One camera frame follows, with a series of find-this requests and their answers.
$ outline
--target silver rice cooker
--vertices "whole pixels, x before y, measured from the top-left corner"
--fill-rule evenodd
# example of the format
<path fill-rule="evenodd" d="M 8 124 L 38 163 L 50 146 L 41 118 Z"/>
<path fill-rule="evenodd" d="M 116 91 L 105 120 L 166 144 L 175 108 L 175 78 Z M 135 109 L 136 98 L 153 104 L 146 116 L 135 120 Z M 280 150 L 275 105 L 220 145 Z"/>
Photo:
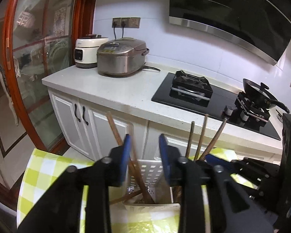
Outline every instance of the silver rice cooker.
<path fill-rule="evenodd" d="M 109 39 L 101 35 L 91 34 L 78 38 L 75 43 L 74 61 L 79 68 L 97 67 L 97 50 Z"/>
<path fill-rule="evenodd" d="M 121 38 L 102 44 L 97 51 L 98 72 L 125 77 L 141 70 L 149 53 L 146 43 L 135 38 Z"/>

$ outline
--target black cabinet handle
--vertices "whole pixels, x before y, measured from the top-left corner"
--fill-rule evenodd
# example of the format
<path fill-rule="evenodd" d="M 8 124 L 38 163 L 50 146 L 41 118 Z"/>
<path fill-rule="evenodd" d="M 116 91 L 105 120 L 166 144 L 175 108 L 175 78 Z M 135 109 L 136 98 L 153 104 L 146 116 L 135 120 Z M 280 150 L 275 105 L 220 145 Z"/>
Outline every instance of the black cabinet handle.
<path fill-rule="evenodd" d="M 81 122 L 81 119 L 77 117 L 77 105 L 74 104 L 74 116 Z"/>
<path fill-rule="evenodd" d="M 88 125 L 88 122 L 85 120 L 85 117 L 84 117 L 84 114 L 85 114 L 85 106 L 83 106 L 83 120 L 85 121 L 86 125 Z"/>

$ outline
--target wooden door frame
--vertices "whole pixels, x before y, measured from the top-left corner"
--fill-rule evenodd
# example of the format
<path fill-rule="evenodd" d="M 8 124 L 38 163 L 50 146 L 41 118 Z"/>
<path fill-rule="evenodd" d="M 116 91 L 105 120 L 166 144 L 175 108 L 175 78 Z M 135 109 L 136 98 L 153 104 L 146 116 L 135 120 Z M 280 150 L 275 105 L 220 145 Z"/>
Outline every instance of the wooden door frame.
<path fill-rule="evenodd" d="M 47 150 L 46 147 L 42 143 L 27 114 L 15 76 L 13 53 L 11 47 L 12 47 L 14 14 L 16 10 L 17 1 L 18 0 L 9 0 L 8 7 L 5 12 L 2 32 L 2 46 L 3 46 L 2 55 L 4 61 L 3 66 L 5 70 L 6 80 L 8 83 L 8 88 L 14 103 L 14 108 L 17 116 L 22 121 L 22 124 L 25 130 L 28 132 L 28 135 L 33 141 L 34 145 L 38 149 L 46 151 Z M 78 39 L 79 37 L 83 37 L 86 34 L 92 33 L 95 2 L 96 0 L 74 0 L 72 35 L 71 35 L 72 54 L 74 51 L 76 39 Z M 67 148 L 68 144 L 66 140 L 63 138 L 51 149 L 50 152 L 55 154 L 58 153 L 62 154 Z M 18 187 L 14 188 L 13 186 L 13 188 L 9 190 L 0 183 L 0 202 L 16 211 L 18 192 L 19 192 Z"/>

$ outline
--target black glass range hood panel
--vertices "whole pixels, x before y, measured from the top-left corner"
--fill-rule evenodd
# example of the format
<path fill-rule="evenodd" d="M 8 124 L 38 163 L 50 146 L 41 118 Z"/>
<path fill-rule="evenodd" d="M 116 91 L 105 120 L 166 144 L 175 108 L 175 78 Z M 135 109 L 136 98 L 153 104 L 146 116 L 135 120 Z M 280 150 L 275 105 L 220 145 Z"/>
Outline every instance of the black glass range hood panel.
<path fill-rule="evenodd" d="M 288 0 L 170 0 L 169 16 L 228 32 L 261 50 L 274 62 L 291 39 Z"/>
<path fill-rule="evenodd" d="M 162 103 L 200 115 L 209 114 L 210 118 L 221 121 L 223 121 L 225 117 L 222 115 L 225 106 L 228 105 L 235 107 L 237 94 L 214 85 L 211 85 L 213 94 L 211 95 L 209 102 L 201 100 L 199 104 L 196 104 L 193 101 L 190 101 L 189 98 L 175 97 L 174 92 L 170 89 L 174 76 L 175 74 L 173 73 L 167 74 L 166 78 L 152 97 L 151 100 L 153 102 Z M 264 126 L 260 126 L 259 122 L 255 120 L 248 120 L 246 123 L 242 123 L 233 118 L 229 118 L 227 123 L 260 133 L 276 140 L 281 140 L 280 136 L 270 121 L 268 121 Z"/>

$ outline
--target gas stove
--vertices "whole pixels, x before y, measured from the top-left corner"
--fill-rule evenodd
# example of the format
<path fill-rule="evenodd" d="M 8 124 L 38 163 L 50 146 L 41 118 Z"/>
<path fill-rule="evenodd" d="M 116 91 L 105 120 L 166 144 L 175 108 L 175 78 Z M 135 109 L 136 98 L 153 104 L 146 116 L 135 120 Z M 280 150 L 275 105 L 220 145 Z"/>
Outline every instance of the gas stove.
<path fill-rule="evenodd" d="M 271 122 L 269 111 L 257 108 L 244 92 L 238 95 L 210 85 L 205 77 L 197 77 L 183 71 L 168 73 L 152 101 L 184 109 L 197 114 L 209 114 L 210 118 L 251 130 L 280 140 Z"/>

